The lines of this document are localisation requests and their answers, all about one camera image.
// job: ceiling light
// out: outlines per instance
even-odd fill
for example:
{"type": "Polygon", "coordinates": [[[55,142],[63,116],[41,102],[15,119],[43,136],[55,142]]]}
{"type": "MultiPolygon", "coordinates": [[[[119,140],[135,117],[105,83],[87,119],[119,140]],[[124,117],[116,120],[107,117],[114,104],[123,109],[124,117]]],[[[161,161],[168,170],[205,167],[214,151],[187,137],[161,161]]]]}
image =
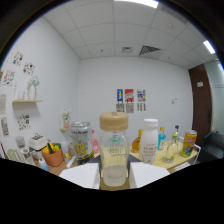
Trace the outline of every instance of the ceiling light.
{"type": "Polygon", "coordinates": [[[153,0],[114,0],[115,2],[134,2],[142,5],[147,5],[153,8],[157,8],[158,2],[153,0]]]}
{"type": "Polygon", "coordinates": [[[212,45],[209,43],[209,41],[205,41],[203,42],[203,44],[207,47],[207,49],[209,50],[210,54],[214,54],[215,50],[213,49],[212,45]]]}

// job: wall shelf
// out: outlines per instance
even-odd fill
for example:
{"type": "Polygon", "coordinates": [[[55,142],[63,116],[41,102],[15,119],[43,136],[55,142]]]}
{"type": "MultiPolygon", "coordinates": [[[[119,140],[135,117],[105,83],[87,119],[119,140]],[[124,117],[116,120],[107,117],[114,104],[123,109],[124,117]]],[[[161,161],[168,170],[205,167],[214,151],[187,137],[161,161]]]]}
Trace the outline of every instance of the wall shelf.
{"type": "Polygon", "coordinates": [[[68,131],[70,130],[70,127],[69,128],[60,128],[61,131],[68,131]]]}
{"type": "Polygon", "coordinates": [[[37,103],[43,102],[42,100],[13,100],[12,103],[37,103]]]}

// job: glass jar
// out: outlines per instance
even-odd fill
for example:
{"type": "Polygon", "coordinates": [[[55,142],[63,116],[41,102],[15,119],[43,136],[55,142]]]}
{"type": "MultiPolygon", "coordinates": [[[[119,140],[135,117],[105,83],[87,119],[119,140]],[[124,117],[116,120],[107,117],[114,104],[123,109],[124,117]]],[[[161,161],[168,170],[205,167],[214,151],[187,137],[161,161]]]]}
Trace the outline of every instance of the glass jar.
{"type": "Polygon", "coordinates": [[[99,141],[103,180],[107,186],[121,186],[126,181],[129,144],[125,136],[128,114],[106,112],[100,115],[103,130],[99,141]]]}

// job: box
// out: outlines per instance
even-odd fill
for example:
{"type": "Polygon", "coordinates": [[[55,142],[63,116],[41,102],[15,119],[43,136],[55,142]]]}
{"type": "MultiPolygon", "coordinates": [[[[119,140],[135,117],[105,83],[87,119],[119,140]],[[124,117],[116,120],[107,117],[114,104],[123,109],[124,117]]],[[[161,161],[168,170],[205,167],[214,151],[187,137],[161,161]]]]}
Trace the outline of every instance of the box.
{"type": "Polygon", "coordinates": [[[63,157],[61,148],[53,154],[46,154],[42,151],[42,155],[43,155],[46,163],[50,166],[59,166],[64,161],[64,157],[63,157]]]}

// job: ceiling tile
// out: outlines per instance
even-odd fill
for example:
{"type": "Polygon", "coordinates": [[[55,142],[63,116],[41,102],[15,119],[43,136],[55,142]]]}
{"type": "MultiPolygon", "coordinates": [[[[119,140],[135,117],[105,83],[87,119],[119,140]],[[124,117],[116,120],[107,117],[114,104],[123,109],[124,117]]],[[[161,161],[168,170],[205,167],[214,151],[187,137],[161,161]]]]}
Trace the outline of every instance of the ceiling tile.
{"type": "Polygon", "coordinates": [[[86,5],[86,4],[91,4],[95,2],[105,2],[105,1],[112,2],[113,0],[74,0],[74,1],[69,1],[65,3],[65,7],[69,10],[69,9],[86,5]]]}
{"type": "Polygon", "coordinates": [[[68,44],[71,46],[71,48],[77,48],[85,46],[85,43],[79,34],[78,30],[74,30],[69,33],[65,33],[62,35],[64,39],[68,42],[68,44]]]}
{"type": "Polygon", "coordinates": [[[69,11],[78,28],[113,22],[113,4],[99,2],[87,4],[69,11]]]}
{"type": "Polygon", "coordinates": [[[173,40],[174,37],[167,33],[155,29],[149,29],[144,45],[166,49],[173,40]]]}
{"type": "Polygon", "coordinates": [[[202,41],[206,41],[206,37],[191,23],[188,24],[188,28],[202,41]]]}
{"type": "Polygon", "coordinates": [[[114,42],[113,24],[89,26],[79,31],[87,45],[114,42]]]}
{"type": "Polygon", "coordinates": [[[115,23],[131,23],[135,25],[150,26],[156,9],[141,4],[128,2],[114,2],[115,23]]]}
{"type": "Polygon", "coordinates": [[[142,44],[148,27],[130,24],[115,24],[115,42],[142,44]]]}
{"type": "Polygon", "coordinates": [[[194,48],[202,43],[202,41],[189,29],[186,28],[179,36],[178,39],[194,48]]]}
{"type": "Polygon", "coordinates": [[[112,57],[114,56],[114,43],[95,44],[87,46],[93,57],[112,57]]]}
{"type": "Polygon", "coordinates": [[[185,58],[179,58],[173,64],[178,65],[183,68],[188,68],[188,66],[192,63],[185,58]]]}
{"type": "Polygon", "coordinates": [[[200,44],[199,46],[195,47],[194,50],[197,51],[197,53],[199,53],[202,57],[210,55],[210,52],[204,44],[200,44]]]}
{"type": "Polygon", "coordinates": [[[50,23],[61,34],[76,29],[70,15],[67,12],[64,12],[59,16],[54,17],[50,21],[50,23]]]}
{"type": "Polygon", "coordinates": [[[132,43],[115,43],[115,55],[116,56],[138,56],[140,51],[142,49],[141,44],[132,44],[132,43]],[[132,52],[131,53],[123,53],[122,48],[123,47],[131,47],[132,52]]]}
{"type": "Polygon", "coordinates": [[[182,41],[175,39],[173,43],[167,48],[167,50],[181,56],[190,51],[191,48],[182,41]]]}
{"type": "Polygon", "coordinates": [[[201,56],[193,49],[188,51],[185,55],[183,55],[183,57],[193,63],[201,59],[201,56]]]}
{"type": "Polygon", "coordinates": [[[54,9],[50,10],[46,14],[44,14],[44,17],[49,21],[49,20],[53,19],[55,16],[58,16],[65,11],[66,11],[66,9],[64,8],[63,5],[61,5],[61,6],[58,6],[54,9]]]}
{"type": "Polygon", "coordinates": [[[186,26],[173,16],[157,11],[151,27],[176,37],[186,26]]]}
{"type": "Polygon", "coordinates": [[[77,56],[82,60],[82,59],[88,59],[92,58],[92,56],[89,53],[89,50],[87,47],[79,47],[74,49],[74,52],[77,54],[77,56]]]}
{"type": "Polygon", "coordinates": [[[165,61],[168,63],[173,63],[174,61],[176,61],[180,56],[178,56],[177,54],[174,54],[172,52],[169,51],[164,51],[158,58],[158,60],[160,61],[165,61]]]}

